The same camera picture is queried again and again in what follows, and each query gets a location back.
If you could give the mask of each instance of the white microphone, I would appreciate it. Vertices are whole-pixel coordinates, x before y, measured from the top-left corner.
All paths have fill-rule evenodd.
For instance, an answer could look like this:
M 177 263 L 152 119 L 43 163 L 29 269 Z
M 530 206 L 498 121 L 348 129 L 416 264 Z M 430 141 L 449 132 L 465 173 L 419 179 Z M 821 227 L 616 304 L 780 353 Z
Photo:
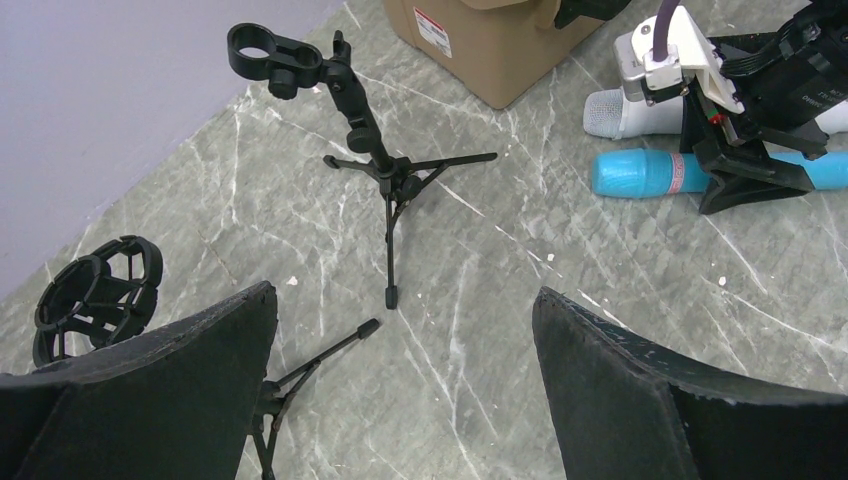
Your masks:
M 848 102 L 842 102 L 816 118 L 828 135 L 848 132 Z M 583 130 L 596 137 L 633 138 L 650 134 L 679 134 L 683 125 L 683 97 L 649 107 L 644 101 L 629 102 L 621 88 L 595 92 L 583 107 Z

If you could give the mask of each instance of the cardboard box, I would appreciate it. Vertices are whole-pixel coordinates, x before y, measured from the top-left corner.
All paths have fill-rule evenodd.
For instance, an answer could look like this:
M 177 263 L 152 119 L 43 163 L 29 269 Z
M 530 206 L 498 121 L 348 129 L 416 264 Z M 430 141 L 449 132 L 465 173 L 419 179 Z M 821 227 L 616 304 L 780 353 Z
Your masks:
M 383 0 L 394 31 L 504 108 L 603 24 L 554 28 L 561 0 Z

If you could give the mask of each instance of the blue tube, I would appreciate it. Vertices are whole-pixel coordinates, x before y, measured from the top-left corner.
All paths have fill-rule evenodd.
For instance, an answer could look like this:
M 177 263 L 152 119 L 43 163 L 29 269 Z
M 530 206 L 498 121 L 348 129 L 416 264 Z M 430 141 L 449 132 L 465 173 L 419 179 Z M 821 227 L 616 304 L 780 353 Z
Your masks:
M 817 190 L 848 187 L 848 152 L 806 160 L 799 152 L 773 153 L 772 158 L 807 170 Z M 592 190 L 619 198 L 649 198 L 672 193 L 703 193 L 710 177 L 691 153 L 660 150 L 620 150 L 598 155 L 592 168 Z

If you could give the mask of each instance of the marble floor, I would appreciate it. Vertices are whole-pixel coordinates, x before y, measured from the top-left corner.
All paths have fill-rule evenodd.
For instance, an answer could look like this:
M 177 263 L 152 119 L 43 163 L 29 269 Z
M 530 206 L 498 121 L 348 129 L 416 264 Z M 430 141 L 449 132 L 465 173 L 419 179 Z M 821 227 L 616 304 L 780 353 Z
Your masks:
M 351 156 L 330 96 L 305 91 L 284 103 L 252 85 L 0 303 L 0 371 L 33 368 L 33 307 L 52 275 L 134 233 L 165 257 L 154 326 L 260 280 L 277 286 L 271 376 L 367 318 L 384 322 L 298 397 L 278 478 L 565 478 L 530 328 L 543 285 L 703 362 L 848 391 L 848 194 L 702 217 L 693 196 L 590 191 L 598 153 L 676 146 L 674 137 L 592 138 L 581 123 L 586 96 L 618 84 L 613 38 L 658 3 L 634 0 L 515 104 L 492 111 L 399 41 L 380 2 L 352 0 L 308 40 L 326 53 L 333 30 L 345 32 L 389 150 L 413 160 L 501 154 L 451 169 L 404 213 L 400 308 L 383 305 L 376 185 L 320 161 Z M 775 30 L 805 2 L 765 4 L 688 6 L 715 35 Z M 846 145 L 837 136 L 831 148 Z M 257 478 L 257 465 L 248 445 L 238 477 Z

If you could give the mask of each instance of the red label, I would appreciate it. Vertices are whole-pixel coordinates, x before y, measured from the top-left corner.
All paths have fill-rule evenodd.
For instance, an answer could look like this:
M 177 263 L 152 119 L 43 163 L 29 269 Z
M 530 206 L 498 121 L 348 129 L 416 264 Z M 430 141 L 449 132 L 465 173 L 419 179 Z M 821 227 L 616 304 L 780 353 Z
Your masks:
M 686 176 L 686 164 L 683 162 L 683 155 L 672 153 L 671 162 L 671 186 L 668 187 L 668 192 L 666 192 L 669 194 L 677 193 L 683 188 L 683 177 Z
M 418 10 L 418 7 L 412 7 L 412 9 L 413 9 L 413 10 L 415 10 L 415 13 L 417 13 L 418 15 L 421 15 L 422 17 L 426 18 L 426 19 L 427 19 L 427 21 L 428 21 L 428 22 L 430 22 L 430 23 L 432 23 L 434 27 L 438 28 L 439 30 L 441 30 L 441 31 L 443 31 L 443 32 L 445 31 L 445 29 L 444 29 L 444 28 L 442 28 L 442 26 L 441 26 L 441 25 L 439 25 L 438 23 L 436 23 L 436 21 L 435 21 L 435 20 L 433 20 L 432 18 L 430 18 L 429 16 L 427 16 L 427 14 L 426 14 L 426 13 L 424 13 L 424 12 L 422 12 L 421 10 Z

